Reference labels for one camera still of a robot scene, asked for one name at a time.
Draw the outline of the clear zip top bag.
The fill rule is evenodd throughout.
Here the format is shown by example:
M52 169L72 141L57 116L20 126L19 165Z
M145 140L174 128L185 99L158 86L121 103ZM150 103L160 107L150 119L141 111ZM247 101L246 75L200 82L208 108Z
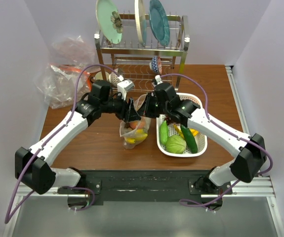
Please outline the clear zip top bag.
M141 120L120 123L120 137L125 149L133 149L136 145L141 144L148 137L151 119L141 117Z

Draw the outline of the yellow banana bunch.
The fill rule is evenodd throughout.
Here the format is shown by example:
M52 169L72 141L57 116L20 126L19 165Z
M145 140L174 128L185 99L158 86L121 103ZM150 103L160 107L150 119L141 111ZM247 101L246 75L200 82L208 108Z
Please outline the yellow banana bunch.
M143 129L138 129L133 133L133 136L127 136L124 139L129 144L137 144L139 142L143 142L147 137L147 132Z

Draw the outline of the toy peach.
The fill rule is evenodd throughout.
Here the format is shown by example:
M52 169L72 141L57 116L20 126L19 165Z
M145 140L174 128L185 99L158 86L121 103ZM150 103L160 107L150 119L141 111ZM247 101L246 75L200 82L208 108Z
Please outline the toy peach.
M129 126L132 129L143 129L146 126L146 118L142 117L140 121L129 122Z

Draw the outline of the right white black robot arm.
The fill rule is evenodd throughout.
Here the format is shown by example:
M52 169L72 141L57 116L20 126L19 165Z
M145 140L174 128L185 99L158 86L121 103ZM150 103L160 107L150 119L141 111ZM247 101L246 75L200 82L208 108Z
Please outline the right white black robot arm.
M167 82L156 85L154 91L146 95L138 113L148 118L166 115L173 122L204 134L233 156L232 161L214 167L194 183L196 189L209 194L215 194L222 185L233 180L250 183L266 161L262 136L250 136L227 126L206 113L201 105L181 99Z

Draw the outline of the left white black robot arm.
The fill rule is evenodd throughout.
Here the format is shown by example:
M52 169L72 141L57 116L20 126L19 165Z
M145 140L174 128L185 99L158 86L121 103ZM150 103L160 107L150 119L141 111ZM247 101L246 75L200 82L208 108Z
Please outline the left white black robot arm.
M130 80L117 84L117 93L111 95L112 85L105 80L93 83L91 91L73 105L66 117L42 140L30 148L19 148L15 153L15 177L36 193L42 195L52 187L68 186L75 194L86 188L85 175L75 169L55 169L52 164L60 152L103 113L115 114L124 122L140 120L133 99L126 94L134 88Z

